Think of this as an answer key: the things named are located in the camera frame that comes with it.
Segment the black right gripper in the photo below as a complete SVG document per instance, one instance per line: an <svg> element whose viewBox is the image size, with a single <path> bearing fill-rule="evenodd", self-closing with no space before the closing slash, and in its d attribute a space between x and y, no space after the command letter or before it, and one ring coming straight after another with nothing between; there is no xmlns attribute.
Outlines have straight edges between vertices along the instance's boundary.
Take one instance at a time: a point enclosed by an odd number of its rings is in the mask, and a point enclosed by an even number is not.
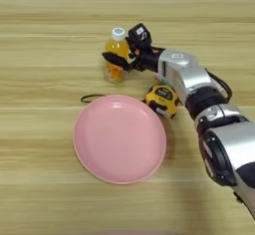
<svg viewBox="0 0 255 235"><path fill-rule="evenodd" d="M124 57L113 52L103 52L103 57L109 63L122 68L126 72L131 70L137 70L140 72L149 70L156 73L159 56L163 51L163 48L154 46L150 46L145 49L131 46L130 53L128 54L131 58L130 63Z"/></svg>

